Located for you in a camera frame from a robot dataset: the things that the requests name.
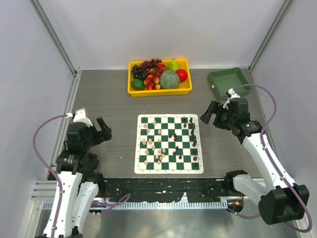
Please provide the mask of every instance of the green plastic tray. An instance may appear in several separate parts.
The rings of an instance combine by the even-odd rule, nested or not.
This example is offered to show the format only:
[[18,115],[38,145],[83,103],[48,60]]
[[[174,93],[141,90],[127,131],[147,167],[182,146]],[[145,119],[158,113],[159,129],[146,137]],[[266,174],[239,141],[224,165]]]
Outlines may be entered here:
[[[235,88],[248,83],[246,77],[238,67],[210,72],[208,75],[208,82],[218,101],[227,100],[226,92],[230,88]],[[249,94],[250,90],[251,87],[246,86],[236,90],[236,93],[244,97]]]

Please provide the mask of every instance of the watermelon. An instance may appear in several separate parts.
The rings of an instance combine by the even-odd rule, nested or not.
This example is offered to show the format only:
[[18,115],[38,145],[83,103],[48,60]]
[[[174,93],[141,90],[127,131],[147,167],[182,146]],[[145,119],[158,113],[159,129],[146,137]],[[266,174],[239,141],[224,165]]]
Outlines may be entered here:
[[159,79],[162,89],[177,88],[179,85],[179,76],[172,70],[164,71]]

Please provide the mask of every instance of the chessboard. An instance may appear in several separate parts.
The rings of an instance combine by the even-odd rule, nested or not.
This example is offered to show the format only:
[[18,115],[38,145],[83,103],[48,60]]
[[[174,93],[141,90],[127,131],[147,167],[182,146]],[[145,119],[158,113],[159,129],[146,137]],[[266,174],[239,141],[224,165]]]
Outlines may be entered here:
[[203,171],[197,115],[138,116],[136,174],[201,174]]

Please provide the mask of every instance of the white chessboard border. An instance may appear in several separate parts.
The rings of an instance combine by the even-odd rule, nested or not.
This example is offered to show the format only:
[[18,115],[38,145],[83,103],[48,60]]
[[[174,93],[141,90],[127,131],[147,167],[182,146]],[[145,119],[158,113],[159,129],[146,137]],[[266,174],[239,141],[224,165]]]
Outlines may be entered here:
[[[141,143],[141,118],[194,118],[195,119],[195,131],[196,131],[196,140],[197,140],[197,153],[199,159],[199,170],[141,170],[139,169],[139,160],[140,147],[138,144]],[[147,174],[147,175],[157,175],[157,174],[202,174],[204,172],[203,164],[203,154],[202,146],[200,141],[200,132],[199,132],[199,123],[198,116],[196,114],[141,114],[138,116],[138,125],[137,125],[137,136],[136,136],[136,145],[135,145],[135,158],[134,158],[134,172],[136,174]]]

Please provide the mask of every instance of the bunch of grapes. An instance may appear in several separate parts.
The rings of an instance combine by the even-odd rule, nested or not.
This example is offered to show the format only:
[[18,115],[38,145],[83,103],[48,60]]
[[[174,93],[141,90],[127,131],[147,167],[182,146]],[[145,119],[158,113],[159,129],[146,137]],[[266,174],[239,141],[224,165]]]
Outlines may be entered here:
[[158,63],[161,63],[160,59],[152,59],[151,61],[144,61],[139,67],[135,64],[132,68],[132,76],[134,78],[144,81],[151,68],[157,68]]

